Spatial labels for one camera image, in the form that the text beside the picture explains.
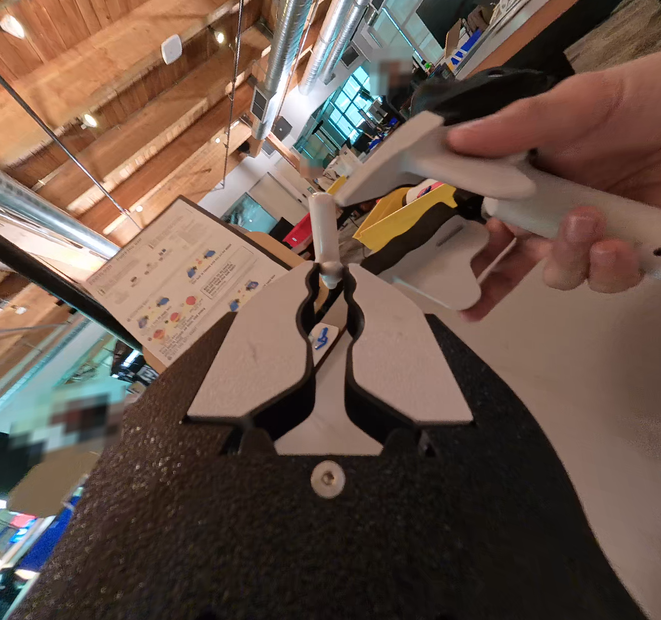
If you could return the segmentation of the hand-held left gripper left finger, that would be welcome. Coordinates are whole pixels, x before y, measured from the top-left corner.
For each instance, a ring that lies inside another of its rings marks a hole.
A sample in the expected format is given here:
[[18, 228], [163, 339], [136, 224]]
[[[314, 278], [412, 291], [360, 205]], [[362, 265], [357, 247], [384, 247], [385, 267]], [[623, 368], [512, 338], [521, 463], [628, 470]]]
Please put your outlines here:
[[318, 265], [302, 263], [239, 309], [188, 409], [192, 423], [282, 437], [310, 416]]

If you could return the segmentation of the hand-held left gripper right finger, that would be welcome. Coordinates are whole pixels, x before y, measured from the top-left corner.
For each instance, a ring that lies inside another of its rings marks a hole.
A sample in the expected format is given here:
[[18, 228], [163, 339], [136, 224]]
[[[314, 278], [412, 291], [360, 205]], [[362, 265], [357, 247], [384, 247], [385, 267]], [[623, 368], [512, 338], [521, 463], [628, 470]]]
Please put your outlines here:
[[344, 268], [344, 406], [352, 423], [385, 443], [392, 432], [470, 424], [473, 413], [430, 321], [408, 296], [361, 266]]

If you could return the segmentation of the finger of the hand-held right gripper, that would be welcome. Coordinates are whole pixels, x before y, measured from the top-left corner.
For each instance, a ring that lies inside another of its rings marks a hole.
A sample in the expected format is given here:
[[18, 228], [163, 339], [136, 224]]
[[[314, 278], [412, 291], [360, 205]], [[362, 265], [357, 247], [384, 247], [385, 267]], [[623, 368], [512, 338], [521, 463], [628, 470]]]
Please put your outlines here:
[[386, 138], [335, 193], [338, 206], [378, 199], [398, 187], [433, 179], [484, 197], [484, 206], [531, 198], [539, 171], [519, 156], [504, 159], [459, 154], [447, 144], [451, 127], [422, 112]]
[[481, 223], [453, 216], [430, 239], [388, 269], [387, 281], [445, 308], [466, 310], [481, 297], [471, 264], [489, 238]]

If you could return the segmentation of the yellow plastic bin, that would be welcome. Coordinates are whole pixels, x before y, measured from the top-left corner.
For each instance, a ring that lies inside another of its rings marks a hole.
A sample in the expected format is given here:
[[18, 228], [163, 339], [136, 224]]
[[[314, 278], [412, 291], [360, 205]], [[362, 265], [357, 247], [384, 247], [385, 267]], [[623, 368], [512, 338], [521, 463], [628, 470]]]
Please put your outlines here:
[[432, 206], [456, 208], [456, 188], [432, 179], [413, 187], [400, 187], [377, 200], [353, 238], [377, 252], [391, 239], [409, 230]]

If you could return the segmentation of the person's right hand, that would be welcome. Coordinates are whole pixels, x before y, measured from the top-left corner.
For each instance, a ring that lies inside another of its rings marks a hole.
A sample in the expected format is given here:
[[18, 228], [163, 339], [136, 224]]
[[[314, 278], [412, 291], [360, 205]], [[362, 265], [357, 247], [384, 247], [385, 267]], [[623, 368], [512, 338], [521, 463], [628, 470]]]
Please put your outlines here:
[[[501, 158], [536, 152], [538, 168], [561, 178], [660, 207], [660, 53], [577, 74], [550, 91], [457, 126], [447, 144], [459, 154]], [[626, 292], [642, 274], [634, 248], [606, 234], [596, 209], [579, 207], [554, 240], [491, 218], [489, 243], [471, 266], [480, 300], [461, 316], [483, 319], [541, 261], [544, 283], [570, 291], [585, 283], [601, 294]]]

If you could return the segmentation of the instruction sheet board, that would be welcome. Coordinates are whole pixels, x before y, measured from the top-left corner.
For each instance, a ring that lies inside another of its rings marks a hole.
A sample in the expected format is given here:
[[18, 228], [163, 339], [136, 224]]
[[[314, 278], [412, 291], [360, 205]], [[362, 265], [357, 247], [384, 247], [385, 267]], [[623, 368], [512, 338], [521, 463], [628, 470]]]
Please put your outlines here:
[[85, 288], [167, 367], [218, 320], [291, 265], [179, 197], [85, 281]]

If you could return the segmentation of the red plastic bin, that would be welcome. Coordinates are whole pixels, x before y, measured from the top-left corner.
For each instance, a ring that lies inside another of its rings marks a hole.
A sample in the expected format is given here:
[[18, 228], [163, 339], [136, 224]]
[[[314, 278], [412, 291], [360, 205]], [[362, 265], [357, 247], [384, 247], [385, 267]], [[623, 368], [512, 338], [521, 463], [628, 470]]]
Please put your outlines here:
[[283, 239], [292, 250], [304, 249], [312, 242], [311, 214], [308, 213]]

